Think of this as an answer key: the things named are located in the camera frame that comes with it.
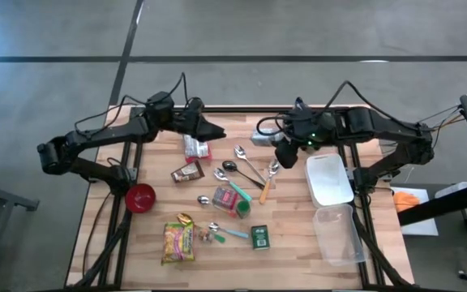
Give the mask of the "left arm's black gripper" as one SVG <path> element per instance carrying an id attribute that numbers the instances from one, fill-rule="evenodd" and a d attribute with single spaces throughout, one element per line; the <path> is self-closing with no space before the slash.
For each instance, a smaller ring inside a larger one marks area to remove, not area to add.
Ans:
<path id="1" fill-rule="evenodd" d="M 203 132 L 201 132 L 199 129 L 200 122 L 200 115 L 191 114 L 177 116 L 175 118 L 175 130 L 180 134 L 189 135 L 199 142 L 208 142 L 225 137 L 225 129 L 209 122 L 206 118 L 203 118 Z"/>

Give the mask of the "right arm's black gripper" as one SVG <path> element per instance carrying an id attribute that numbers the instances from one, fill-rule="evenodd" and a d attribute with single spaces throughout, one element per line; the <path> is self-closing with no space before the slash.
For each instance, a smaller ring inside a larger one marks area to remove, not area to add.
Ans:
<path id="1" fill-rule="evenodd" d="M 323 109 L 294 107 L 284 113 L 284 133 L 299 148 L 321 148 L 332 143 L 336 120 Z"/>

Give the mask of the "red ramen noodle packet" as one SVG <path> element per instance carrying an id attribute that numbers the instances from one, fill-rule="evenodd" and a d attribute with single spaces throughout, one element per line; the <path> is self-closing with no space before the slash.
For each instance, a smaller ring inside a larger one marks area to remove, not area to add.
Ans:
<path id="1" fill-rule="evenodd" d="M 207 142 L 199 142 L 190 135 L 183 136 L 185 161 L 193 162 L 197 159 L 210 159 L 212 151 Z"/>

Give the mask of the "all-silver metal spoon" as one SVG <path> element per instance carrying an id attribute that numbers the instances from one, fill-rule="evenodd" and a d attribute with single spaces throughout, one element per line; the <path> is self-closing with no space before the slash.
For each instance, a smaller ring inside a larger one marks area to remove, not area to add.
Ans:
<path id="1" fill-rule="evenodd" d="M 265 180 L 264 176 L 257 170 L 257 168 L 248 159 L 248 157 L 246 155 L 246 151 L 241 145 L 236 144 L 234 146 L 234 153 L 235 153 L 237 158 L 239 158 L 241 160 L 244 160 L 248 164 L 248 166 L 256 174 L 256 176 L 259 178 L 260 181 L 262 181 L 263 183 L 266 183 L 266 180 Z"/>

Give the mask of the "brown snack packet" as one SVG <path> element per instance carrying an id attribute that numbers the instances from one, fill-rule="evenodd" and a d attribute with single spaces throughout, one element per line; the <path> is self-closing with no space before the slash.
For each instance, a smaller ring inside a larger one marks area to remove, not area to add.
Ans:
<path id="1" fill-rule="evenodd" d="M 204 177 L 204 172 L 198 161 L 190 162 L 171 173 L 175 183 L 193 181 Z"/>

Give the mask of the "spice jar with white lid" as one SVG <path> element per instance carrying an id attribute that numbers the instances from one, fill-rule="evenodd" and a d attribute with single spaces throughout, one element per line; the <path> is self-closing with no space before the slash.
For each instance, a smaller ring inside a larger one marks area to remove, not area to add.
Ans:
<path id="1" fill-rule="evenodd" d="M 284 138 L 283 133 L 278 131 L 276 128 L 260 128 L 260 130 L 263 134 L 254 130 L 251 135 L 251 142 L 254 146 L 271 147 L 275 142 Z"/>

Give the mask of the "red smoked paprika tin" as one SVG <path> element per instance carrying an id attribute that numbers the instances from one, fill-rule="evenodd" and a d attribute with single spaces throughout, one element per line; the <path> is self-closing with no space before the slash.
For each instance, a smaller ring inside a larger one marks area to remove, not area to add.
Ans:
<path id="1" fill-rule="evenodd" d="M 239 194 L 230 188 L 218 187 L 215 190 L 212 198 L 212 204 L 215 207 L 221 208 L 230 213 L 233 217 L 237 216 L 235 206 L 238 201 Z"/>

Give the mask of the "silver spoon with wooden handle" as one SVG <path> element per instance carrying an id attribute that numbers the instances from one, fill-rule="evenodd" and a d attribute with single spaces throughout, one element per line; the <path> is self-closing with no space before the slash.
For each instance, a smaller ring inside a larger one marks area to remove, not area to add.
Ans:
<path id="1" fill-rule="evenodd" d="M 268 179 L 266 180 L 265 187 L 259 197 L 259 203 L 265 204 L 268 197 L 268 193 L 272 184 L 272 177 L 278 172 L 280 163 L 277 159 L 274 159 L 268 167 Z"/>

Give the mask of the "spice jar with green lid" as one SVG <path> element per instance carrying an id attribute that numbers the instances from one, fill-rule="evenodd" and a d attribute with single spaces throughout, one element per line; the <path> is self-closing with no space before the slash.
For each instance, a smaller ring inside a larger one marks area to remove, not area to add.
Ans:
<path id="1" fill-rule="evenodd" d="M 249 201 L 240 200 L 235 207 L 235 211 L 239 218 L 244 219 L 251 213 L 251 204 Z"/>

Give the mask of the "yellow ramen noodle packet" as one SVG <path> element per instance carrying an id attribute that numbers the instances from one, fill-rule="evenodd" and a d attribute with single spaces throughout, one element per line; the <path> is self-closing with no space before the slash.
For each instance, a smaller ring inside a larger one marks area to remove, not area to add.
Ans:
<path id="1" fill-rule="evenodd" d="M 161 264 L 194 261 L 194 226 L 178 222 L 165 224 Z"/>

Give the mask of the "white plastic bin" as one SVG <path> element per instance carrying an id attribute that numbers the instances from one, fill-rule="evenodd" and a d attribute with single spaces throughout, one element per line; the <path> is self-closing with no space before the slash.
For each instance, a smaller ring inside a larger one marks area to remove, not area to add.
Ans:
<path id="1" fill-rule="evenodd" d="M 353 190 L 339 154 L 308 157 L 305 174 L 311 199 L 316 208 L 353 201 Z"/>

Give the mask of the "red bowl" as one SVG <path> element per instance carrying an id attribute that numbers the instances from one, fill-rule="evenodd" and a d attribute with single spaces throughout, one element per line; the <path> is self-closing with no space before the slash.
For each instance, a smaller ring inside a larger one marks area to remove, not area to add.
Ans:
<path id="1" fill-rule="evenodd" d="M 156 202 L 156 192 L 145 183 L 131 187 L 125 196 L 126 208 L 132 213 L 145 213 L 152 209 Z"/>

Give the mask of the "green spice tin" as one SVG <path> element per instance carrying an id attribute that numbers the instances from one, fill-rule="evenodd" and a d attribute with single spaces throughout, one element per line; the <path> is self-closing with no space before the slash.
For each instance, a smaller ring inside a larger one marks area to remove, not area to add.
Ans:
<path id="1" fill-rule="evenodd" d="M 251 240 L 254 250 L 265 250 L 270 248 L 268 227 L 257 225 L 251 227 Z"/>

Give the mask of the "clear plastic bin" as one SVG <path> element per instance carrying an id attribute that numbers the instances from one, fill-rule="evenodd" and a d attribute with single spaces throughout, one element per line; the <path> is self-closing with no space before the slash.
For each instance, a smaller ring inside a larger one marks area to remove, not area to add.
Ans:
<path id="1" fill-rule="evenodd" d="M 330 265 L 359 264 L 367 260 L 353 221 L 353 208 L 338 204 L 318 208 L 312 218 L 321 255 Z"/>

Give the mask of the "orange object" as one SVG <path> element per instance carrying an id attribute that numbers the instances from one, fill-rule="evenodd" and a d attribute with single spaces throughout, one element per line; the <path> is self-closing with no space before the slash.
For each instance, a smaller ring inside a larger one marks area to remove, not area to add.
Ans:
<path id="1" fill-rule="evenodd" d="M 420 204 L 420 199 L 408 192 L 396 191 L 392 198 L 398 213 Z"/>

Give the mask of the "white paper sheet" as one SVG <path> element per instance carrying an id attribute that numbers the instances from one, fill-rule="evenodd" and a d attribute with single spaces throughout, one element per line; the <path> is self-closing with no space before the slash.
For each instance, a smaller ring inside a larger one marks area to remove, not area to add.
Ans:
<path id="1" fill-rule="evenodd" d="M 419 199 L 420 203 L 428 202 L 429 196 L 426 189 L 405 188 L 405 187 L 392 187 L 395 193 L 405 192 L 409 193 Z M 420 221 L 410 225 L 403 225 L 401 227 L 403 235 L 421 235 L 421 236 L 438 236 L 439 232 L 433 218 L 425 221 Z"/>

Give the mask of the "black slanted beam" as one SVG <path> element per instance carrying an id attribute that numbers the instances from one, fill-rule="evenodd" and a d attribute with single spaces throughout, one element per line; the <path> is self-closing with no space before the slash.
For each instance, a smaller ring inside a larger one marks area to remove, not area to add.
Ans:
<path id="1" fill-rule="evenodd" d="M 467 187 L 449 195 L 408 208 L 397 214 L 400 225 L 410 225 L 467 208 Z"/>

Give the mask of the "clear storage container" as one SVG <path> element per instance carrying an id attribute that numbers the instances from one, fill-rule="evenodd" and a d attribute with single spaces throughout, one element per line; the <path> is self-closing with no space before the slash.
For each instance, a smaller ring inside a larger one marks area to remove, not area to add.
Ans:
<path id="1" fill-rule="evenodd" d="M 435 198 L 438 199 L 446 195 L 450 195 L 454 192 L 463 190 L 465 188 L 467 188 L 467 182 L 458 182 L 458 183 L 452 184 L 449 187 L 445 187 L 444 189 L 437 191 L 435 193 Z"/>

